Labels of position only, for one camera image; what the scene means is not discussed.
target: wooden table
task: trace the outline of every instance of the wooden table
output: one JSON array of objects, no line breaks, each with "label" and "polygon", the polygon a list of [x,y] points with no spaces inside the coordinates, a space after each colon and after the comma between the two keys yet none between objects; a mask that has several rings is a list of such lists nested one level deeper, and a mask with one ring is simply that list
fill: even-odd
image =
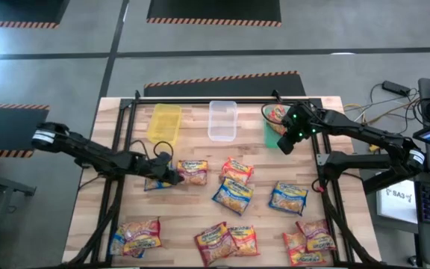
[{"label": "wooden table", "polygon": [[[343,111],[339,96],[320,98],[324,108]],[[111,147],[119,101],[120,98],[101,100],[92,136],[95,142]],[[153,107],[154,105],[137,106],[132,133],[133,140],[141,139],[145,142],[151,158],[154,157],[153,144],[147,140],[146,132]],[[220,259],[214,263],[214,266],[288,266],[288,255],[281,234],[295,232],[297,220],[323,219],[321,196],[313,191],[308,193],[303,217],[276,211],[269,208],[267,203],[277,181],[293,183],[311,190],[311,183],[317,178],[311,142],[304,140],[296,144],[295,150],[290,155],[284,155],[279,149],[266,148],[264,120],[260,114],[261,105],[238,105],[238,129],[235,140],[229,143],[213,142],[207,135],[208,105],[181,105],[181,107],[183,116],[178,140],[174,146],[174,161],[208,160],[208,184],[206,186],[178,185],[173,188],[145,192],[142,177],[126,176],[119,223],[148,220],[160,216],[163,247],[147,250],[143,259],[114,256],[113,266],[203,266],[193,236],[221,221],[227,221],[228,225],[255,226],[261,255]],[[126,126],[127,120],[128,117],[125,118],[123,126]],[[122,129],[120,149],[124,135],[125,129]],[[352,153],[349,137],[330,137],[330,140],[333,150]],[[142,147],[136,143],[131,150],[142,152]],[[219,188],[218,175],[228,156],[244,164],[255,166],[255,174],[249,183],[249,187],[255,189],[254,196],[242,217],[211,200]],[[82,182],[95,176],[96,173],[93,170],[85,170]],[[101,179],[87,185],[79,192],[63,256],[65,262],[77,254],[96,228],[103,188],[104,180]],[[380,260],[363,185],[356,178],[341,176],[340,189],[349,228],[370,255]],[[108,229],[102,240],[102,253],[105,253],[107,234]],[[345,260],[343,240],[339,230],[336,236],[341,260]]]}]

